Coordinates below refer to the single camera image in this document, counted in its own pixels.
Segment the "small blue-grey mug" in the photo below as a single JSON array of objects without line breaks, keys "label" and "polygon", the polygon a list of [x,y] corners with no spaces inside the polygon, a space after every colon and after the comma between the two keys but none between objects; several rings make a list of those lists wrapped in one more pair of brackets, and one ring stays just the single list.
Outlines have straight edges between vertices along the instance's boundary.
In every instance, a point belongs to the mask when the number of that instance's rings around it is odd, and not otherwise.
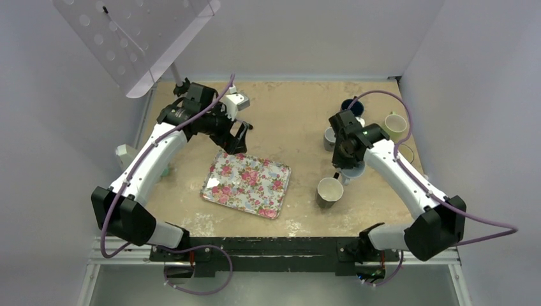
[{"label": "small blue-grey mug", "polygon": [[328,127],[323,134],[323,147],[327,152],[333,152],[336,144],[336,135],[331,127]]}]

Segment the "light grey mug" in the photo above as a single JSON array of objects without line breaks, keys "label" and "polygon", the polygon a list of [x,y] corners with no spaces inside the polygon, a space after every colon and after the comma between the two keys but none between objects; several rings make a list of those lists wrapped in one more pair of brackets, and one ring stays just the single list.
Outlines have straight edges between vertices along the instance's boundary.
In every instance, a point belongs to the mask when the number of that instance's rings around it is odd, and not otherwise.
[{"label": "light grey mug", "polygon": [[358,179],[364,174],[365,171],[365,162],[360,162],[358,165],[350,169],[338,169],[339,181],[347,186],[352,180]]}]

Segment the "dark blue mug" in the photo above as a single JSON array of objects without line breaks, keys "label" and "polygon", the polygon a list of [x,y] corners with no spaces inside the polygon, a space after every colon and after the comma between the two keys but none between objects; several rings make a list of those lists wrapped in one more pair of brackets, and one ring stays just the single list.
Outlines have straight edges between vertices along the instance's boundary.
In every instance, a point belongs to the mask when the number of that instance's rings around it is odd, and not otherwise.
[{"label": "dark blue mug", "polygon": [[351,110],[354,116],[361,117],[365,111],[364,105],[360,101],[353,103],[353,99],[346,99],[341,103],[340,111]]}]

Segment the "black glossy mug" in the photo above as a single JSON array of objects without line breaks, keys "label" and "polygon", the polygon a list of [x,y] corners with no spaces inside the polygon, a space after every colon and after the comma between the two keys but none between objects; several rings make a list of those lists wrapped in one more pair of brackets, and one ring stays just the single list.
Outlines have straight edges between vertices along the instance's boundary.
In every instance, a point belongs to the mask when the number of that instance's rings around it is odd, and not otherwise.
[{"label": "black glossy mug", "polygon": [[344,187],[339,180],[340,174],[322,178],[316,187],[316,204],[322,209],[332,207],[344,194]]}]

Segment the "light green mug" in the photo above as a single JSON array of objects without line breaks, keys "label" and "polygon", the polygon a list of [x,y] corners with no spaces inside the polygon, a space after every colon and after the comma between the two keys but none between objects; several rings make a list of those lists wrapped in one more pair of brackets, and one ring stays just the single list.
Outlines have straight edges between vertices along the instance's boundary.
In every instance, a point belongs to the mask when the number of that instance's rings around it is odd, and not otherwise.
[{"label": "light green mug", "polygon": [[393,142],[398,142],[407,131],[408,123],[403,116],[390,112],[384,119],[382,128]]}]

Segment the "cream white mug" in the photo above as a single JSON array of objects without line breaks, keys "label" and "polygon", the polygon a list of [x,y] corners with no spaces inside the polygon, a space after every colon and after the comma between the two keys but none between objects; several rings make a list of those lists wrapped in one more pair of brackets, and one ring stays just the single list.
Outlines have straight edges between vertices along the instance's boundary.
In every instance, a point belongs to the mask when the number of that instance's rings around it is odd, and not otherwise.
[{"label": "cream white mug", "polygon": [[398,151],[410,164],[413,164],[416,154],[409,145],[405,143],[400,144]]}]

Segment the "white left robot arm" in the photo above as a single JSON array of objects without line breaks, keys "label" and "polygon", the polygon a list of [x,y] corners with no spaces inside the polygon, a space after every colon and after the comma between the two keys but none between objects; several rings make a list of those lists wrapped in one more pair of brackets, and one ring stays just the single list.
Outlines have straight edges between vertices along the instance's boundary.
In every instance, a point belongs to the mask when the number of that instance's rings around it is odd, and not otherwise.
[{"label": "white left robot arm", "polygon": [[97,187],[91,195],[94,214],[101,230],[100,249],[112,235],[129,244],[155,245],[176,261],[190,252],[189,231],[159,221],[147,209],[147,199],[172,158],[199,133],[207,135],[228,154],[247,151],[250,124],[241,123],[236,134],[230,130],[237,114],[250,105],[249,98],[232,83],[222,92],[198,83],[185,82],[174,90],[177,99],[164,107],[152,133],[130,165],[108,187]]}]

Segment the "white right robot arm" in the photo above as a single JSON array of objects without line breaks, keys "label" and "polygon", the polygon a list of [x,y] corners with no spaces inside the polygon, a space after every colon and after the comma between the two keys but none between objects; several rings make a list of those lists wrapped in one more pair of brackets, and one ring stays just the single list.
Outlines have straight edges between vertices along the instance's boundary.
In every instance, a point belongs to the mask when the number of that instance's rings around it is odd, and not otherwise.
[{"label": "white right robot arm", "polygon": [[427,261],[462,241],[466,204],[432,186],[395,148],[378,125],[363,126],[352,111],[329,118],[336,142],[332,164],[339,170],[369,166],[400,197],[413,218],[411,224],[375,224],[359,233],[356,255],[374,259],[382,251],[409,251]]}]

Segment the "floral serving tray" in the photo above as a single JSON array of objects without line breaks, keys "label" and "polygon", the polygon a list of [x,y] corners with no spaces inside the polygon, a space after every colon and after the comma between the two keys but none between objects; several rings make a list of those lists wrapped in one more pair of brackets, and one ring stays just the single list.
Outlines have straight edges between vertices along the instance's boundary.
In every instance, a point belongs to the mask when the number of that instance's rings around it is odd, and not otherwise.
[{"label": "floral serving tray", "polygon": [[204,200],[267,219],[280,215],[292,169],[270,159],[218,152],[200,195]]}]

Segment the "white angular block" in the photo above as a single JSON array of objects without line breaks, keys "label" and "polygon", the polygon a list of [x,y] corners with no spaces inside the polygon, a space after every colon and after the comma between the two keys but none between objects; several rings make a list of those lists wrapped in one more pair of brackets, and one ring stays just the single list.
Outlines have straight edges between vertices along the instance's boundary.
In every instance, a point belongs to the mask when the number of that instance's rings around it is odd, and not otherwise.
[{"label": "white angular block", "polygon": [[127,145],[119,145],[115,148],[115,156],[122,171],[125,171],[137,156],[137,149]]}]

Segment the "white music stand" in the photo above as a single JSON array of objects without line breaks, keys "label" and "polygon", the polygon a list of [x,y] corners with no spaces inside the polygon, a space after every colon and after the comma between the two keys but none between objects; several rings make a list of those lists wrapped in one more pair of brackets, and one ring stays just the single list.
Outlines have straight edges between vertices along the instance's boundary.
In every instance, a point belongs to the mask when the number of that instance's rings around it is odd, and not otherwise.
[{"label": "white music stand", "polygon": [[127,98],[144,96],[221,7],[207,0],[52,4]]}]

